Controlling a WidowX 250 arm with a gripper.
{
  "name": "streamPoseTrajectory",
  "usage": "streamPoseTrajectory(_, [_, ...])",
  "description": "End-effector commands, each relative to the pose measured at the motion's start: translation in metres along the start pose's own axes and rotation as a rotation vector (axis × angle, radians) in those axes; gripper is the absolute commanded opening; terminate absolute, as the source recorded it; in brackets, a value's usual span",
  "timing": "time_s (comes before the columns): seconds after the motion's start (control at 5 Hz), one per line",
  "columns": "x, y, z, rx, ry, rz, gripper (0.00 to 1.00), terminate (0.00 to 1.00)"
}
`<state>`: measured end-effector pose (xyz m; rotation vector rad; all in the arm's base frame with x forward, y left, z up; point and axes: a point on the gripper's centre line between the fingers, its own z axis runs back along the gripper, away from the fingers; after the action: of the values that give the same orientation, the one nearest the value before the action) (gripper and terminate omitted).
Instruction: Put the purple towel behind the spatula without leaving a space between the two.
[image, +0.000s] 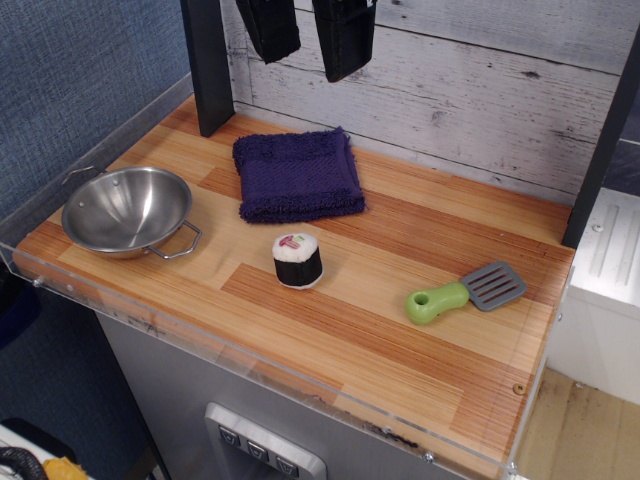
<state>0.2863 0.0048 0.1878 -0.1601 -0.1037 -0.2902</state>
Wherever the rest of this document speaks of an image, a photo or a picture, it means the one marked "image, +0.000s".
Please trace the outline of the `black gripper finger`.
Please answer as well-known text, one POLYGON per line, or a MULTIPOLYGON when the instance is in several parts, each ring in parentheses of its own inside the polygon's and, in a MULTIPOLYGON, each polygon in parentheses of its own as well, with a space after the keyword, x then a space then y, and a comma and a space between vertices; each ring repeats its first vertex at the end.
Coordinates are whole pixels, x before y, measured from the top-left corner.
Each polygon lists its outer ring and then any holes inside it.
POLYGON ((325 76, 336 83, 372 58, 376 2, 313 1, 325 76))
POLYGON ((300 49, 293 0, 237 0, 245 28, 265 64, 284 59, 300 49))

